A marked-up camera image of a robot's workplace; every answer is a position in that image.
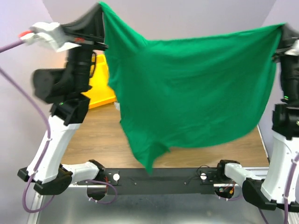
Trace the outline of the green t shirt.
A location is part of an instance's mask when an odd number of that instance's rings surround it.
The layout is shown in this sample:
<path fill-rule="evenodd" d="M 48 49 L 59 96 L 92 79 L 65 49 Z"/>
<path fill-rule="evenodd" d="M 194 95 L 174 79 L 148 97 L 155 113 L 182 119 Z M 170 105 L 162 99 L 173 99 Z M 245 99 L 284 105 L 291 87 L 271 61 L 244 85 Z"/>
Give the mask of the green t shirt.
<path fill-rule="evenodd" d="M 251 132 L 269 100 L 283 24 L 234 33 L 148 40 L 103 12 L 109 87 L 134 157 L 151 173 L 171 147 L 227 143 Z"/>

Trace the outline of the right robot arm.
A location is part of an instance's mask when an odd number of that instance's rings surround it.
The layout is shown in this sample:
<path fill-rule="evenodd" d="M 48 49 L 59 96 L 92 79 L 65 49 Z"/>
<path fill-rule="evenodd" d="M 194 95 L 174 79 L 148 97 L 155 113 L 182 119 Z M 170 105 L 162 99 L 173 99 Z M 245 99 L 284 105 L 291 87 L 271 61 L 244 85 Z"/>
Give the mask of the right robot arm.
<path fill-rule="evenodd" d="M 236 161 L 221 160 L 215 178 L 221 183 L 236 182 L 244 199 L 260 209 L 298 212 L 295 188 L 299 175 L 299 33 L 287 24 L 282 27 L 274 61 L 280 62 L 284 97 L 272 114 L 273 153 L 267 176 L 262 179 Z"/>

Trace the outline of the yellow plastic tray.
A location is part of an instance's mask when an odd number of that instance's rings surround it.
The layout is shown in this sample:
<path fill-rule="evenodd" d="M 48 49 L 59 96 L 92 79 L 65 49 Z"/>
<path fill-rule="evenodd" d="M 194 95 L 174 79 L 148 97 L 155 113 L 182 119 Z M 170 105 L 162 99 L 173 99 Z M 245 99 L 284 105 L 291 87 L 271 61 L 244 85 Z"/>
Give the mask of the yellow plastic tray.
<path fill-rule="evenodd" d="M 108 66 L 104 54 L 93 55 L 89 80 L 92 87 L 88 92 L 83 94 L 90 98 L 89 109 L 106 105 L 116 101 L 114 91 L 108 86 Z"/>

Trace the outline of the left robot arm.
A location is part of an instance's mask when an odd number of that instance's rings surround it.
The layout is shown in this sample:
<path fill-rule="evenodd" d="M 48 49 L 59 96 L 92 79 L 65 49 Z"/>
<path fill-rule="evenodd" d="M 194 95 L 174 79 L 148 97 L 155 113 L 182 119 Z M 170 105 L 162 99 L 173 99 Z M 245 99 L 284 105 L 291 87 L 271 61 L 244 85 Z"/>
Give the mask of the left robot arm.
<path fill-rule="evenodd" d="M 40 195 L 59 195 L 74 182 L 88 179 L 93 184 L 103 181 L 97 163 L 65 166 L 61 159 L 76 130 L 83 123 L 90 99 L 90 79 L 96 65 L 96 51 L 104 51 L 104 25 L 100 4 L 67 24 L 38 22 L 32 26 L 38 37 L 44 38 L 55 51 L 67 51 L 65 67 L 37 69 L 32 74 L 34 94 L 50 104 L 50 116 L 45 120 L 47 131 L 33 161 L 18 171 L 25 182 L 34 182 Z"/>

